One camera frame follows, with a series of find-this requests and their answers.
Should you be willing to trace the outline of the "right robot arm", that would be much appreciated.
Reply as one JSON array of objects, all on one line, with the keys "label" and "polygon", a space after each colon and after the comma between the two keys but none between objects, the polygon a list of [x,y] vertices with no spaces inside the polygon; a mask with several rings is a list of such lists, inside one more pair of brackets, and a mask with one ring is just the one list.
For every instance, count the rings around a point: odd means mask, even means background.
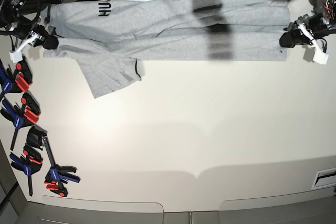
[{"label": "right robot arm", "polygon": [[1,35],[13,36],[33,47],[42,46],[46,50],[58,47],[58,39],[40,25],[41,0],[36,0],[36,16],[26,18],[20,9],[27,0],[1,0]]}]

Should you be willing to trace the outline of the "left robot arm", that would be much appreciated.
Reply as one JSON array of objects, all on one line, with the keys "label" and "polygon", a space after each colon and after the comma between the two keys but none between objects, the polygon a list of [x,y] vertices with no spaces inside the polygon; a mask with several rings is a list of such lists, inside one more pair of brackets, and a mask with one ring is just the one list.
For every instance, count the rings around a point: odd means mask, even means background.
[{"label": "left robot arm", "polygon": [[312,46],[313,41],[322,40],[322,52],[327,52],[325,37],[335,34],[335,0],[317,0],[317,4],[317,9],[311,15],[299,17],[286,28],[286,32],[280,37],[280,46]]}]

